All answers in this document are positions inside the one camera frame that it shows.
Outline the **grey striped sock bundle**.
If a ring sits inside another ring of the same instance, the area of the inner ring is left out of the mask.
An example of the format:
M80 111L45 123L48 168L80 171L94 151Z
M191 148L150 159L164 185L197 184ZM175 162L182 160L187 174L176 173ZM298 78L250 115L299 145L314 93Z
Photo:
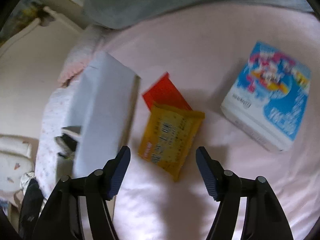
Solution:
M61 151L58 156L63 159L74 159L78 142L81 139L81 126L61 128L61 135L54 138Z

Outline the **yellow snack packet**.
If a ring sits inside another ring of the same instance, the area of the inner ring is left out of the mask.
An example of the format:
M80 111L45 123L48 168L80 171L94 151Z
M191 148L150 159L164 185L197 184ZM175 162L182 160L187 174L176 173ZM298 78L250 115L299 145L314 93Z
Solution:
M204 119L205 114L201 111L154 104L138 155L168 172L173 181L178 181Z

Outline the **blue cartoon tissue box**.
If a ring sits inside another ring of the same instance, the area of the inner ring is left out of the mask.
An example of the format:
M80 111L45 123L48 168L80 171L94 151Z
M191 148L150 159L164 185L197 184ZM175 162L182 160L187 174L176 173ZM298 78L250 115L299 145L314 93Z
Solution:
M258 41L221 103L225 117L269 151L287 151L298 134L310 69Z

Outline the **red packet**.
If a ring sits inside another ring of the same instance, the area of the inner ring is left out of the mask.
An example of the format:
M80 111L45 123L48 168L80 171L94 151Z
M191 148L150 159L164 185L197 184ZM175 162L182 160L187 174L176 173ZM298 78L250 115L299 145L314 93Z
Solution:
M191 111L191 106L184 99L180 91L170 80L168 72L164 73L147 91L142 94L142 97L148 107L151 109L154 103L168 105L182 110Z

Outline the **white embroidered towel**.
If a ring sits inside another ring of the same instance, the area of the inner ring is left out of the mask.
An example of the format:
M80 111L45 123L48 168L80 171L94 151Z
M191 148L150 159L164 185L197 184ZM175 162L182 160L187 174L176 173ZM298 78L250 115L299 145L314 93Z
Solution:
M34 171L32 145L17 137L1 134L1 198L10 199L21 189L21 178Z

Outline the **near floral pink pillow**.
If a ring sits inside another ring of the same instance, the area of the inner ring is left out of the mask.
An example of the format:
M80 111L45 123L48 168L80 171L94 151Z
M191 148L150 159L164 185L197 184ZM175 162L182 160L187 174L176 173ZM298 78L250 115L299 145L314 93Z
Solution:
M75 80L68 87L53 91L44 109L35 161L35 177L46 199L61 176L72 175L73 159L59 156L59 153L64 154L65 151L56 143L55 137L61 136L61 128L67 126L67 114L78 85L79 81Z

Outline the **floral pink pillow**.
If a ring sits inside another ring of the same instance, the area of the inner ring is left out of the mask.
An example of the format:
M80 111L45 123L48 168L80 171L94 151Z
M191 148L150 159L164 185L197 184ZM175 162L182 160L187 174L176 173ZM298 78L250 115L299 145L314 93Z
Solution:
M110 29L92 24L80 34L63 64L57 80L60 87L67 87L70 81L88 66L97 52L102 50L105 37L110 31Z
M59 156L59 153L64 154L65 151L56 143L55 137L61 136L61 128L67 126L67 114L78 85L79 81L75 80L68 87L53 91L44 109L35 161L35 177L46 199L61 176L72 175L73 159Z

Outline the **pink bed sheet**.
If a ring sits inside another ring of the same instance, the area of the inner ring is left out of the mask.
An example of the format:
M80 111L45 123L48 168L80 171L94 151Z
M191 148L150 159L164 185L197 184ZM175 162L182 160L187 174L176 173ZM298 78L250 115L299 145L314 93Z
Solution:
M220 111L257 41L311 69L303 122L286 152L265 150ZM150 114L138 99L129 140L131 161L113 218L120 239L207 237L218 203L208 195L196 165L199 146L238 176L266 177L294 238L307 236L319 218L319 20L313 14L233 3L199 5L125 30L106 30L103 49L140 76L141 91L169 73L192 109L206 115L174 182L137 154Z

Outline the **far floral pink pillow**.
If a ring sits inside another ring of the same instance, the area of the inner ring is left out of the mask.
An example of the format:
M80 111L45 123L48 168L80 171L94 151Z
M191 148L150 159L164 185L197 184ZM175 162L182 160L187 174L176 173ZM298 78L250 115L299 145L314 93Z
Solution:
M63 64L57 80L60 87L67 87L70 81L88 66L97 52L102 50L105 37L110 31L110 29L92 24L80 34Z

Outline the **cream bed headboard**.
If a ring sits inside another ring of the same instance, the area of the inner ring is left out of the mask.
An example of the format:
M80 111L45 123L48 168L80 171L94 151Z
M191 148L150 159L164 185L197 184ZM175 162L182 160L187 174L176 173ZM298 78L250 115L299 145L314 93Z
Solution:
M2 134L39 138L45 105L82 32L50 7L43 12L1 46Z

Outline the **landscape wall painting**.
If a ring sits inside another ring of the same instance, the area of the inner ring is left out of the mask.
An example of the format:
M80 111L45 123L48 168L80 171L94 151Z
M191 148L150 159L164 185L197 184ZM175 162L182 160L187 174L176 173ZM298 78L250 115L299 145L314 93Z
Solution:
M1 45L38 18L43 8L40 0L20 0L1 29Z

